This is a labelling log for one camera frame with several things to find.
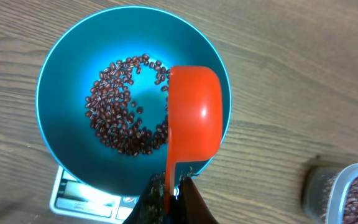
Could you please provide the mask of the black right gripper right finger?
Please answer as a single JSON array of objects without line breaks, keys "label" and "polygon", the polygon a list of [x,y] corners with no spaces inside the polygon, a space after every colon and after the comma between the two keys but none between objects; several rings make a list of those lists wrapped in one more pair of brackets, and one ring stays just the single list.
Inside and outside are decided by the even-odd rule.
[{"label": "black right gripper right finger", "polygon": [[178,224],[218,224],[199,193],[193,177],[193,168],[180,176],[179,194],[175,201],[175,223]]}]

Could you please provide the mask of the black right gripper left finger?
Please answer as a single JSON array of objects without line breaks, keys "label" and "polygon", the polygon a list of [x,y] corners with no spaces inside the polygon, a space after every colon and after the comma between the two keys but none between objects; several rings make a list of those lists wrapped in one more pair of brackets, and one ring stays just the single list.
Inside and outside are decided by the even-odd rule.
[{"label": "black right gripper left finger", "polygon": [[123,224],[164,224],[163,191],[165,174],[153,174],[131,214]]}]

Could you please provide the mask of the red measuring scoop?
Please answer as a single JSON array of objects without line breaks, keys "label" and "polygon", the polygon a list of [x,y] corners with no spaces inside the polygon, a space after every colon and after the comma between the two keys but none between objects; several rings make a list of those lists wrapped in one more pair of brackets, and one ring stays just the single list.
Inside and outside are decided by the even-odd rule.
[{"label": "red measuring scoop", "polygon": [[175,65],[170,71],[166,214],[171,209],[176,164],[210,159],[219,151],[223,135],[223,100],[218,76],[203,66]]}]

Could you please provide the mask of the white digital kitchen scale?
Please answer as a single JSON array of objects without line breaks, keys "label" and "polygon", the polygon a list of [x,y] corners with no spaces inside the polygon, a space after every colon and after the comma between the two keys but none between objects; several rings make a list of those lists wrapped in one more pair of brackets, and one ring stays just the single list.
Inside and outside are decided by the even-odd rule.
[{"label": "white digital kitchen scale", "polygon": [[80,179],[57,170],[49,207],[53,213],[105,223],[124,223],[135,209],[150,172],[101,169]]}]

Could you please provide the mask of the teal plastic bowl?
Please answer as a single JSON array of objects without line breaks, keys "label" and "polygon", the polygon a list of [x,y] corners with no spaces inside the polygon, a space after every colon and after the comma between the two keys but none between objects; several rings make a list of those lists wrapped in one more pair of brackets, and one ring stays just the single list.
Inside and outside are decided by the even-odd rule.
[{"label": "teal plastic bowl", "polygon": [[37,122],[52,156],[84,184],[114,195],[141,194],[149,177],[165,170],[174,65],[215,72],[227,131],[227,70],[196,27],[147,6],[114,7],[77,22],[51,48],[37,82]]}]

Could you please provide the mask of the red azuki beans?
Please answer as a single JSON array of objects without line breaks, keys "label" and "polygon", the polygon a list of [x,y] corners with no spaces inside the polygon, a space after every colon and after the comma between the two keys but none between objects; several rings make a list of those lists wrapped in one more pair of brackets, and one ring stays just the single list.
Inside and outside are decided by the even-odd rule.
[{"label": "red azuki beans", "polygon": [[99,72],[85,97],[85,116],[100,143],[134,157],[150,155],[168,143],[168,117],[154,129],[148,128],[140,117],[144,107],[131,95],[133,74],[141,74],[143,68],[156,71],[154,84],[166,93],[170,69],[161,60],[151,61],[149,54],[142,54],[111,62]]}]

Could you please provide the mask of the clear plastic container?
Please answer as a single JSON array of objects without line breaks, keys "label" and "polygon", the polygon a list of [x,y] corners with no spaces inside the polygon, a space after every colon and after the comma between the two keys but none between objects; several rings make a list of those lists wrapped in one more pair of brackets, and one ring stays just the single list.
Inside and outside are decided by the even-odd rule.
[{"label": "clear plastic container", "polygon": [[358,163],[311,169],[301,202],[316,223],[358,223]]}]

